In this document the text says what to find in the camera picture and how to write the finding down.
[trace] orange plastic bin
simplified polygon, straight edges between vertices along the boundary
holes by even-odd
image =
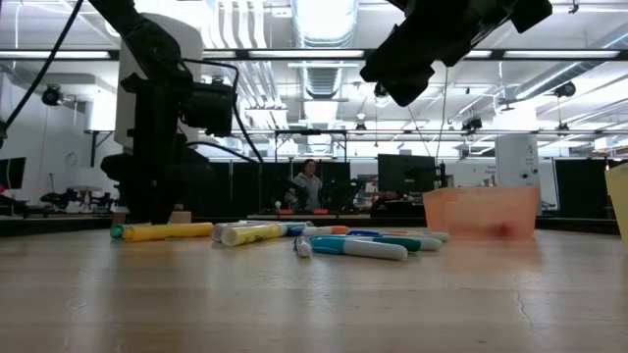
[[[425,202],[424,196],[429,229],[443,231],[446,227],[452,238],[514,239],[534,235],[540,198],[537,187],[461,187],[438,191],[444,192],[436,202]],[[438,208],[428,211],[433,206]],[[436,223],[430,227],[430,221]]]
[[[446,206],[448,202],[458,200],[458,190],[459,188],[445,187],[423,194],[429,230],[448,231]]]

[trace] ceiling duct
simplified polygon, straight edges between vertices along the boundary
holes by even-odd
[[[601,39],[589,45],[592,49],[628,49],[628,23],[618,27]],[[521,84],[513,92],[512,96],[503,96],[499,94],[497,98],[503,98],[499,102],[494,102],[489,97],[480,97],[476,102],[463,108],[453,117],[463,116],[467,111],[481,112],[484,109],[496,103],[496,107],[505,103],[514,103],[515,101],[523,101],[532,99],[543,93],[549,92],[573,78],[587,73],[598,66],[604,64],[602,61],[577,62],[577,63],[561,63],[553,66],[544,73],[532,78],[531,80]]]
[[[357,0],[291,0],[292,24],[298,47],[347,48],[353,44]],[[301,69],[307,92],[314,99],[333,98],[340,90],[341,68]]]
[[[628,49],[628,23],[611,33],[596,40],[589,48],[592,49]],[[558,64],[546,72],[520,85],[515,91],[515,98],[527,100],[551,91],[571,79],[589,72],[604,64],[602,61],[586,61],[578,63]]]

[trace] table surface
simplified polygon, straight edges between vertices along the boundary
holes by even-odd
[[[618,236],[452,241],[407,262],[280,239],[0,238],[8,352],[626,352]]]

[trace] yellow highlighter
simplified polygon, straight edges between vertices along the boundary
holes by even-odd
[[[283,236],[288,231],[285,225],[264,225],[251,227],[234,227],[223,230],[223,244],[239,246],[243,244],[272,239]]]
[[[123,238],[128,242],[165,240],[171,237],[211,236],[213,224],[126,226]]]

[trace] person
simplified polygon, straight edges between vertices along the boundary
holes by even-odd
[[[316,162],[313,159],[308,159],[303,163],[302,172],[296,176],[292,182],[302,187],[307,191],[307,204],[303,207],[306,211],[314,211],[321,208],[321,202],[318,197],[318,193],[323,187],[323,182],[314,174],[316,173]],[[298,200],[294,196],[293,192],[287,194],[287,200],[291,206],[298,203]]]

